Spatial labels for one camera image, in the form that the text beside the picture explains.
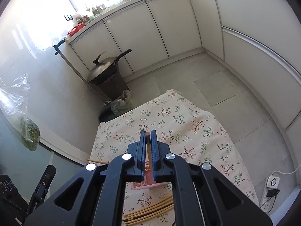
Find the pink perforated utensil basket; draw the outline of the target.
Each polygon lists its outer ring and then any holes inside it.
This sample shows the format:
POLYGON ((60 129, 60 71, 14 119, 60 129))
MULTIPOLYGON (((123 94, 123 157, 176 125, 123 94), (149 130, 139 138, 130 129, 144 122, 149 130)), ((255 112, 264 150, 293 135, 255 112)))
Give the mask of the pink perforated utensil basket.
POLYGON ((145 163, 144 180, 141 183, 131 183, 131 189, 151 189, 158 186, 162 186, 164 183, 157 183, 153 178, 153 171, 149 162, 145 163))

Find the clear plastic bag on floor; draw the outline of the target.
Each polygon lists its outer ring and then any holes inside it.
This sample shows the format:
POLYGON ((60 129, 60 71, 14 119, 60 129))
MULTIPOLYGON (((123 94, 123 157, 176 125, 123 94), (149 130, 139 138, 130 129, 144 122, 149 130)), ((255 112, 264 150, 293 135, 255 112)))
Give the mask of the clear plastic bag on floor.
POLYGON ((123 115, 133 109, 132 93, 124 90, 122 95, 110 103, 112 112, 117 115, 123 115))

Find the brown stool under wok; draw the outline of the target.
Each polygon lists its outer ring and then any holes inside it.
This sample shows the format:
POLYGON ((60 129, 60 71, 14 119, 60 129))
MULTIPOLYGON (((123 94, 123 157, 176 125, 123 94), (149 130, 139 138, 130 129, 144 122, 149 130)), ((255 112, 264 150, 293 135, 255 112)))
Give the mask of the brown stool under wok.
POLYGON ((120 97, 124 90, 129 90, 128 85, 122 78, 119 70, 111 75, 105 82, 97 84, 97 86, 112 101, 120 97))

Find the black wok with lid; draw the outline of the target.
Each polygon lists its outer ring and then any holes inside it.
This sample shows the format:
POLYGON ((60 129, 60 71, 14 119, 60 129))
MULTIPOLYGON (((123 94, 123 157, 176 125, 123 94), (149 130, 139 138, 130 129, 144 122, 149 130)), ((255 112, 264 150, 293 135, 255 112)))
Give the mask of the black wok with lid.
POLYGON ((119 60, 130 53, 132 51, 131 48, 126 50, 125 52, 121 53, 117 57, 108 57, 100 61, 100 57, 106 52, 102 52, 93 63, 95 66, 89 72, 87 77, 87 82, 93 84, 100 84, 105 82, 111 75, 113 75, 118 70, 118 62, 119 60))

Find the plastic bag of greens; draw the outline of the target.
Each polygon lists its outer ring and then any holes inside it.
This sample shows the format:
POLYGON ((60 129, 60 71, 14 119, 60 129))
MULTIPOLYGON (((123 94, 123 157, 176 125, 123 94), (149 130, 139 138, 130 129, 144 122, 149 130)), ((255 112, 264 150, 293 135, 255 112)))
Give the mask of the plastic bag of greens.
POLYGON ((27 104, 31 82, 29 74, 16 78, 9 87, 1 87, 1 111, 21 143, 34 152, 40 143, 41 133, 37 124, 27 115, 27 104))

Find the white power strip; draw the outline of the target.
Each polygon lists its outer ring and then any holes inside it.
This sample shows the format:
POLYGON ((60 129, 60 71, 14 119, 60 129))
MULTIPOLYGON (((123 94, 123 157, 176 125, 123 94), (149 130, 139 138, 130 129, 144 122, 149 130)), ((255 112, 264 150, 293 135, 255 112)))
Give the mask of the white power strip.
POLYGON ((280 177, 269 176, 264 185, 263 195, 260 202, 260 208, 266 214, 269 213, 270 209, 273 207, 275 198, 277 197, 279 190, 280 177))

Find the red basket on counter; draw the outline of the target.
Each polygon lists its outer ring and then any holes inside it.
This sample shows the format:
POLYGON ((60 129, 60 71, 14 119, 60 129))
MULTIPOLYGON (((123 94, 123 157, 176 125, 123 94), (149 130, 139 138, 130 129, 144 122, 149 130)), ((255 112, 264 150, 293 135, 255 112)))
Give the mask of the red basket on counter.
POLYGON ((77 33, 79 30, 81 30, 84 26, 85 26, 84 24, 76 25, 68 32, 68 35, 73 36, 75 33, 77 33))

